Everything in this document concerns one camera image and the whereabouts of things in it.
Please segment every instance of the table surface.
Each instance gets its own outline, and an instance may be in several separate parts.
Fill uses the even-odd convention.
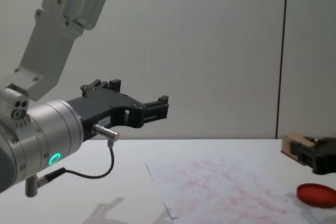
[[[100,180],[65,174],[26,198],[24,183],[0,194],[0,223],[35,224],[171,224],[145,162],[244,155],[302,208],[311,224],[336,223],[335,209],[305,206],[295,197],[303,183],[336,188],[336,175],[318,176],[280,153],[281,140],[120,140],[114,146],[115,168]],[[92,140],[39,176],[60,167],[88,175],[109,167],[107,141]]]

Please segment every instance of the red lid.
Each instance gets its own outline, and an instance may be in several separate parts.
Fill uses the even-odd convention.
[[[297,188],[297,197],[309,206],[332,208],[336,206],[336,190],[319,184],[303,184]]]

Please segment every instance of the paper sheet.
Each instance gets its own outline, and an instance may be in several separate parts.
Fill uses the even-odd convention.
[[[174,224],[308,223],[286,192],[244,159],[200,158],[147,167]]]

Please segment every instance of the black cable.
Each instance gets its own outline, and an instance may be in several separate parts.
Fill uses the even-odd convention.
[[[110,148],[110,153],[111,153],[111,166],[110,166],[109,170],[106,173],[104,173],[103,175],[100,175],[100,176],[89,176],[89,175],[85,175],[85,174],[82,174],[82,173],[74,172],[72,170],[65,170],[65,172],[66,173],[74,174],[74,175],[82,177],[82,178],[88,178],[88,179],[104,178],[104,177],[106,177],[107,175],[109,175],[111,173],[111,171],[113,170],[113,167],[114,167],[114,153],[113,153],[113,149],[112,148]]]
[[[277,106],[277,122],[275,126],[275,138],[278,138],[278,129],[279,129],[279,114],[280,114],[280,94],[281,94],[281,81],[282,81],[282,63],[283,63],[283,47],[285,45],[285,27],[286,27],[286,13],[287,13],[287,0],[283,7],[284,11],[284,20],[282,21],[282,41],[281,41],[281,56],[280,56],[280,74],[279,74],[279,87],[278,87],[278,106]]]

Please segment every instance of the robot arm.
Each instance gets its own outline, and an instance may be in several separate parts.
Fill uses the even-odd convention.
[[[58,82],[72,45],[93,29],[105,0],[43,0],[20,65],[0,81],[0,90],[17,90],[37,101]]]
[[[35,12],[36,26],[20,65],[0,80],[0,193],[26,181],[26,195],[64,172],[62,168],[40,179],[37,173],[76,152],[96,135],[108,139],[113,168],[113,143],[119,134],[111,127],[140,128],[164,119],[168,97],[141,103],[120,93],[121,81],[96,80],[81,87],[82,96],[29,106],[58,82],[72,44],[97,23],[105,0],[43,0]]]

